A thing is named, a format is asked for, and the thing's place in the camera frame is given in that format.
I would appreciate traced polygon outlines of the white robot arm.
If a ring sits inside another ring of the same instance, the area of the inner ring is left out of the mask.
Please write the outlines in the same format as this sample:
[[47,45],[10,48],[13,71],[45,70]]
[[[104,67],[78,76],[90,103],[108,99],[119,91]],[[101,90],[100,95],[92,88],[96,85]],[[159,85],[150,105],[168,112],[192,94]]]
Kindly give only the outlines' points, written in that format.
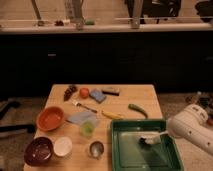
[[213,131],[204,124],[207,112],[196,104],[190,104],[166,121],[166,130],[173,138],[184,138],[213,156]]

